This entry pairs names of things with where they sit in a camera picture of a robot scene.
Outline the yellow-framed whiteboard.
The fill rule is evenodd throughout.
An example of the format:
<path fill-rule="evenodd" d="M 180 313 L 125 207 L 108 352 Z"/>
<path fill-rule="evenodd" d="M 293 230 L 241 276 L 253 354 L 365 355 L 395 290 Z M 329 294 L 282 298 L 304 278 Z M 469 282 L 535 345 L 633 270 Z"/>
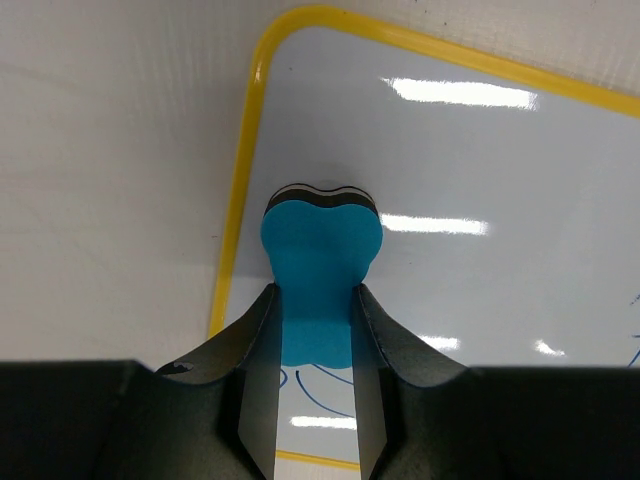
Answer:
<path fill-rule="evenodd" d="M 639 102 L 329 6 L 252 60 L 211 328 L 271 280 L 270 196 L 369 193 L 381 306 L 466 365 L 639 370 Z"/>

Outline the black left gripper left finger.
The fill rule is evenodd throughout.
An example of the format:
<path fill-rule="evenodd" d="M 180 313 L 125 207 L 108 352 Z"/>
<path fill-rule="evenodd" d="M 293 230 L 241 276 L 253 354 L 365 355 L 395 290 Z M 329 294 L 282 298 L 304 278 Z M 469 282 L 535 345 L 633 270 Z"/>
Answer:
<path fill-rule="evenodd" d="M 133 360 L 5 362 L 5 479 L 270 479 L 280 291 L 158 370 Z"/>

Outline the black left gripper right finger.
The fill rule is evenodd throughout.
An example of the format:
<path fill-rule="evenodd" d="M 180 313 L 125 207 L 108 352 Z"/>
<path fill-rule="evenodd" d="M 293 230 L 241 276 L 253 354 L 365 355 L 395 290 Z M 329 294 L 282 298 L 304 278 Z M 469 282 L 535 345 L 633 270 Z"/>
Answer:
<path fill-rule="evenodd" d="M 465 366 L 351 299 L 353 385 L 365 479 L 635 479 L 632 368 Z"/>

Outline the blue bone-shaped eraser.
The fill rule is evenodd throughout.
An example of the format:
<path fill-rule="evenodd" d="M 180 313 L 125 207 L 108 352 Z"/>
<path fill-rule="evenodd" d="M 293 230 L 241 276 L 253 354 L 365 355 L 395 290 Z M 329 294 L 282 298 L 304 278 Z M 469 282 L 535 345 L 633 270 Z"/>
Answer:
<path fill-rule="evenodd" d="M 373 198 L 353 186 L 286 185 L 267 204 L 260 239 L 281 293 L 283 365 L 350 367 L 352 293 L 383 242 Z"/>

